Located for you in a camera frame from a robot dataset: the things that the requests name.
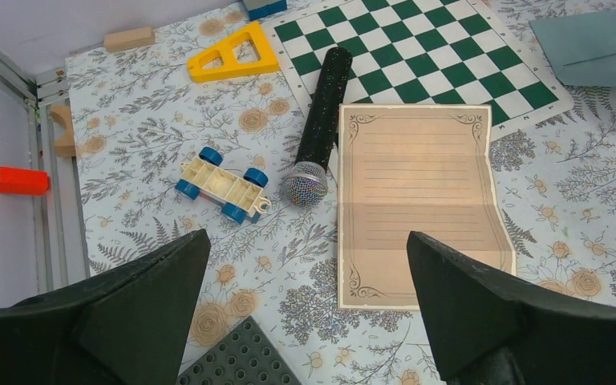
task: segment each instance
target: lined stationery paper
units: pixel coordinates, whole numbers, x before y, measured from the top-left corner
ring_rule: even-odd
[[[339,119],[340,308],[419,309],[410,231],[515,273],[489,166],[490,106],[344,104]]]

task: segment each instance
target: table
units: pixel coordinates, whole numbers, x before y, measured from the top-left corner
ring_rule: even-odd
[[[528,20],[616,8],[484,1],[538,55]],[[189,79],[187,59],[246,23],[234,4],[156,30],[152,47],[68,59],[92,273],[204,228],[212,252],[181,369],[252,314],[302,383],[441,383],[418,313],[336,311],[334,181],[310,209],[279,193],[304,122],[284,77]],[[569,90],[572,111],[492,142],[496,194],[521,278],[616,306],[616,89]],[[205,145],[221,167],[268,174],[273,208],[258,224],[176,194],[180,162]]]

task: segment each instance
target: red block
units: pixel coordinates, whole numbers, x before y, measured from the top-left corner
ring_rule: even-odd
[[[41,196],[48,190],[48,174],[25,168],[0,167],[0,193]]]

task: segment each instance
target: teal envelope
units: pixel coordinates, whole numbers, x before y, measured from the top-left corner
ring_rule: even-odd
[[[530,26],[561,83],[616,87],[616,10],[543,18]]]

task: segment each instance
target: tablecloth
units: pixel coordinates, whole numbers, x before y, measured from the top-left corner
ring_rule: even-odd
[[[537,55],[528,20],[616,8],[616,0],[485,2]],[[251,314],[303,383],[442,383],[419,313],[337,311],[334,181],[309,209],[279,193],[304,123],[282,74],[188,77],[187,59],[247,22],[234,4],[157,29],[153,46],[67,60],[92,273],[207,229],[209,269],[181,368]],[[248,47],[238,54],[247,59]],[[492,142],[496,194],[519,277],[616,306],[616,89],[569,92],[573,110]],[[273,207],[256,225],[176,194],[180,162],[205,145],[224,154],[223,168],[269,176]]]

